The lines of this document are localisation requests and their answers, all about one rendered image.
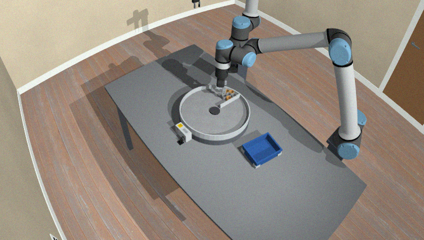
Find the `table leg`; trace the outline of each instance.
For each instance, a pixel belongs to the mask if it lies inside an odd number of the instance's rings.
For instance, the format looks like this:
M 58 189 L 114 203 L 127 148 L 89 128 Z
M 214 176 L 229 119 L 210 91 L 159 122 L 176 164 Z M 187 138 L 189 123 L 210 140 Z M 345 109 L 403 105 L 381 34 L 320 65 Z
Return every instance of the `table leg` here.
M 128 125 L 127 125 L 127 119 L 125 118 L 124 114 L 121 112 L 119 107 L 116 107 L 116 108 L 118 109 L 120 126 L 122 127 L 122 132 L 125 138 L 126 146 L 128 147 L 129 150 L 132 150 L 133 141 L 131 141 L 130 130 L 128 130 Z

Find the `door handle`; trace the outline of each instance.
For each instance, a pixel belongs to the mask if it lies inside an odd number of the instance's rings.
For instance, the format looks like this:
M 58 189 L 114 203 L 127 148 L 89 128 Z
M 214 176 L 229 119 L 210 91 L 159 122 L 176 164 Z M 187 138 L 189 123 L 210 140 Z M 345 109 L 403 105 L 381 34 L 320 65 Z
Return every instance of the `door handle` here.
M 417 45 L 415 45 L 415 42 L 411 42 L 412 46 L 416 47 L 417 49 L 420 49 Z

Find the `gray tabletop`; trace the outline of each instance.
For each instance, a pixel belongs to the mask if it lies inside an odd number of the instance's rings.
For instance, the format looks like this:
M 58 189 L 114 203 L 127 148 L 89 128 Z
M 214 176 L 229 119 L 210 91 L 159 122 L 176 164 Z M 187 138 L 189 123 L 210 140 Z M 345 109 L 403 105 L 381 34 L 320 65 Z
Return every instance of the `gray tabletop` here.
M 228 86 L 247 100 L 248 127 L 237 140 L 182 145 L 184 94 L 216 84 L 214 57 L 191 45 L 105 86 L 149 150 L 194 202 L 233 240 L 328 239 L 366 184 L 275 103 L 238 74 Z M 270 133 L 282 155 L 253 168 L 241 145 Z

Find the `wooden floor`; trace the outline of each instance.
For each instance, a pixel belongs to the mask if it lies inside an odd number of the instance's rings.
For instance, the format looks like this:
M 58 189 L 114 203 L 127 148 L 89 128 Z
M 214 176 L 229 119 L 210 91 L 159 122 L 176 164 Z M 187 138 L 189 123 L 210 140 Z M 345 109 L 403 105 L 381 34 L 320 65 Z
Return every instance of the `wooden floor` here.
M 127 149 L 104 85 L 192 44 L 214 56 L 242 11 L 230 5 L 156 27 L 21 95 L 40 175 L 68 240 L 229 239 L 131 127 L 134 149 Z M 250 37 L 282 35 L 289 33 L 262 19 Z M 340 126 L 333 65 L 315 49 L 260 54 L 247 81 L 325 146 Z M 424 239 L 424 135 L 359 81 L 356 92 L 367 123 L 359 156 L 343 163 L 367 187 L 330 239 Z

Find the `round tray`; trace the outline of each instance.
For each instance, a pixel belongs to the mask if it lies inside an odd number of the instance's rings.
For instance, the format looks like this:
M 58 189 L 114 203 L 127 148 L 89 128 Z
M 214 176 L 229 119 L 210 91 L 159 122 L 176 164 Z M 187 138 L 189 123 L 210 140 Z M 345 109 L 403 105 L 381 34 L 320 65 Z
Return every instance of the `round tray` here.
M 224 102 L 215 88 L 214 85 L 196 87 L 187 92 L 179 104 L 181 122 L 195 140 L 208 144 L 227 143 L 240 137 L 248 126 L 251 113 L 245 97 L 229 87 L 225 89 L 233 91 L 231 96 L 239 97 L 220 108 L 218 114 L 214 112 Z

